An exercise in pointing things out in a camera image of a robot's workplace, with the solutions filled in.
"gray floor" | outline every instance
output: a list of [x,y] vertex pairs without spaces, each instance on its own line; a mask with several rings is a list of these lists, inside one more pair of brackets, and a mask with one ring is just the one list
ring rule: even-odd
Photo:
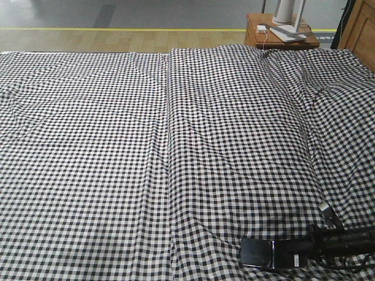
[[[244,29],[262,0],[0,0],[0,28]],[[313,29],[336,29],[346,0],[307,0]],[[268,0],[273,13],[276,0]]]

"wooden floor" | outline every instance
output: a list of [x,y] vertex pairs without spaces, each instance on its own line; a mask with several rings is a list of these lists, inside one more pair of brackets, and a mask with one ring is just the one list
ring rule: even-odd
[[245,31],[0,30],[0,52],[167,53],[171,48],[242,44]]

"yellow line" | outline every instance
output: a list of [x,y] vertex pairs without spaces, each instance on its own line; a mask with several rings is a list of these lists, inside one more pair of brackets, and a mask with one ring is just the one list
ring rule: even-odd
[[320,28],[317,28],[317,29],[312,29],[313,32],[336,32],[336,29],[320,29]]
[[245,29],[189,29],[189,28],[0,28],[0,30],[72,30],[72,31],[208,31],[245,32]]

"wooden nightstand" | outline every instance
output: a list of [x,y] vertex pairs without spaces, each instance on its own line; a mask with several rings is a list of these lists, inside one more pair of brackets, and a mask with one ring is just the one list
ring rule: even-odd
[[264,49],[306,50],[319,47],[319,41],[311,32],[310,27],[306,26],[306,23],[303,20],[301,21],[302,27],[299,27],[299,31],[309,32],[309,34],[307,34],[308,38],[305,41],[291,43],[281,41],[270,31],[270,26],[276,26],[272,23],[272,16],[273,14],[271,13],[249,13],[247,15],[245,45],[256,47],[258,49],[263,48],[266,36],[265,34],[257,33],[257,25],[263,24],[267,27],[268,35],[267,41],[264,43]]

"black and white checkered fabric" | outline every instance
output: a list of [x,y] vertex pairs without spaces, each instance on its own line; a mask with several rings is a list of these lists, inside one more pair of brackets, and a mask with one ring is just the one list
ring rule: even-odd
[[371,280],[265,272],[241,239],[375,224],[375,76],[348,51],[0,55],[2,280]]

